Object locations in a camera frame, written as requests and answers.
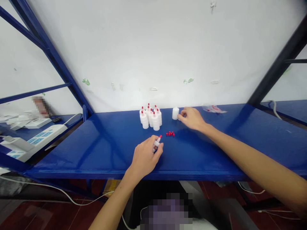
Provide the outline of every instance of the white wall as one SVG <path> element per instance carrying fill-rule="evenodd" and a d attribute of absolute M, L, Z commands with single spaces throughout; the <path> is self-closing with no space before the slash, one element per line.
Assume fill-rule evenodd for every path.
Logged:
<path fill-rule="evenodd" d="M 307 58 L 307 46 L 296 59 Z M 307 64 L 291 64 L 263 101 L 291 101 L 307 99 Z"/>
<path fill-rule="evenodd" d="M 211 14 L 210 2 L 28 0 L 96 112 L 246 103 L 306 6 L 217 0 Z"/>
<path fill-rule="evenodd" d="M 0 5 L 25 26 L 8 0 L 0 0 Z M 0 28 L 0 98 L 64 83 L 41 49 L 1 17 Z M 55 115 L 82 112 L 67 88 L 45 94 Z M 36 110 L 31 97 L 0 104 L 0 115 L 27 110 Z"/>

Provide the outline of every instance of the white cable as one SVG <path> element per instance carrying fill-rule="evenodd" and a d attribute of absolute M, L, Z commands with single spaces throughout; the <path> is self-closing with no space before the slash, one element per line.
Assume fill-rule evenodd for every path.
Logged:
<path fill-rule="evenodd" d="M 284 210 L 269 210 L 269 209 L 262 209 L 259 211 L 276 211 L 276 212 L 292 212 L 292 211 L 284 211 Z"/>
<path fill-rule="evenodd" d="M 19 181 L 19 180 L 13 180 L 13 179 L 9 179 L 9 178 L 6 178 L 6 177 L 2 177 L 0 176 L 1 179 L 4 179 L 4 180 L 8 180 L 8 181 L 12 181 L 12 182 L 17 182 L 17 183 L 21 183 L 21 184 L 32 184 L 32 185 L 40 185 L 40 186 L 46 186 L 46 187 L 50 187 L 50 188 L 55 188 L 57 190 L 60 190 L 61 192 L 63 192 L 70 200 L 72 203 L 74 203 L 75 205 L 78 205 L 78 206 L 86 206 L 86 205 L 89 205 L 93 202 L 95 202 L 96 200 L 100 199 L 101 197 L 109 194 L 109 193 L 112 193 L 114 191 L 111 191 L 111 192 L 108 192 L 100 197 L 98 197 L 96 200 L 93 200 L 92 202 L 89 202 L 87 204 L 78 204 L 76 203 L 64 190 L 60 189 L 60 188 L 57 188 L 57 187 L 54 187 L 54 186 L 51 186 L 51 185 L 45 185 L 45 184 L 38 184 L 38 183 L 31 183 L 31 182 L 23 182 L 23 181 Z"/>
<path fill-rule="evenodd" d="M 276 101 L 274 101 L 274 100 L 270 100 L 270 101 L 274 103 L 273 112 L 274 112 L 275 116 L 278 117 L 280 120 L 282 120 L 281 117 L 276 112 Z"/>
<path fill-rule="evenodd" d="M 290 219 L 290 220 L 301 220 L 299 218 L 289 218 L 289 217 L 283 217 L 283 216 L 280 216 L 280 215 L 277 215 L 275 213 L 271 213 L 271 212 L 268 212 L 268 211 L 265 211 L 265 210 L 258 210 L 258 212 L 266 212 L 268 214 L 271 214 L 271 215 L 274 215 L 274 216 L 278 216 L 278 217 L 281 217 L 283 219 Z"/>
<path fill-rule="evenodd" d="M 142 208 L 141 211 L 140 211 L 141 219 L 142 219 L 142 211 L 143 211 L 145 208 Z"/>
<path fill-rule="evenodd" d="M 76 115 L 73 115 L 71 118 L 68 119 L 68 121 L 66 121 L 63 125 L 66 125 L 72 118 L 74 118 L 75 116 L 82 114 L 82 113 L 77 113 Z"/>
<path fill-rule="evenodd" d="M 124 221 L 124 224 L 125 224 L 125 226 L 126 226 L 126 228 L 128 229 L 128 230 L 134 230 L 134 229 L 132 229 L 132 228 L 129 228 L 128 227 L 128 225 L 126 224 L 126 221 L 125 221 L 125 219 L 124 219 L 124 216 L 122 215 L 122 220 Z"/>
<path fill-rule="evenodd" d="M 247 191 L 247 192 L 249 192 L 249 193 L 252 193 L 252 194 L 263 194 L 263 193 L 265 192 L 265 190 L 263 190 L 263 191 L 260 192 L 260 193 L 250 192 L 250 191 L 248 191 L 248 190 L 245 190 L 245 189 L 241 186 L 240 182 L 238 182 L 238 184 L 240 185 L 241 189 L 243 189 L 244 191 Z"/>

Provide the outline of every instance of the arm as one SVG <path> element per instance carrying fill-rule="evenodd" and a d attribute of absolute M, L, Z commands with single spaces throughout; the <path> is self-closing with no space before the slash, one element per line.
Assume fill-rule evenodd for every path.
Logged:
<path fill-rule="evenodd" d="M 89 230 L 117 229 L 133 189 L 144 176 L 152 172 L 163 152 L 163 143 L 161 143 L 156 153 L 153 153 L 154 141 L 157 139 L 158 136 L 153 135 L 135 148 L 131 166 L 97 214 Z"/>
<path fill-rule="evenodd" d="M 256 149 L 207 124 L 195 108 L 185 107 L 178 118 L 217 144 L 242 171 L 302 219 L 307 218 L 307 181 Z"/>

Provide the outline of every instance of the plastic bag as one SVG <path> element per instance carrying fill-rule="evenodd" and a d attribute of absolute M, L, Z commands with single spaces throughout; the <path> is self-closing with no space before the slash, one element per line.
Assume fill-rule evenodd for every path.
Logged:
<path fill-rule="evenodd" d="M 227 111 L 223 111 L 219 109 L 216 105 L 203 105 L 202 109 L 207 112 L 216 112 L 216 113 L 226 113 Z"/>

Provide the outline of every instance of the hand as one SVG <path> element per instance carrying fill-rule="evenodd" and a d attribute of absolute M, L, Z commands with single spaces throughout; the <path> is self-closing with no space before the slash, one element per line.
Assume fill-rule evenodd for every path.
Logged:
<path fill-rule="evenodd" d="M 199 111 L 192 107 L 185 107 L 184 110 L 178 114 L 178 119 L 190 129 L 198 131 L 202 130 L 202 128 L 207 125 Z"/>
<path fill-rule="evenodd" d="M 152 135 L 150 138 L 140 143 L 134 150 L 133 160 L 127 172 L 133 177 L 141 180 L 144 176 L 151 173 L 158 163 L 158 160 L 163 153 L 163 143 L 160 143 L 156 153 L 153 153 L 154 141 L 159 137 Z"/>

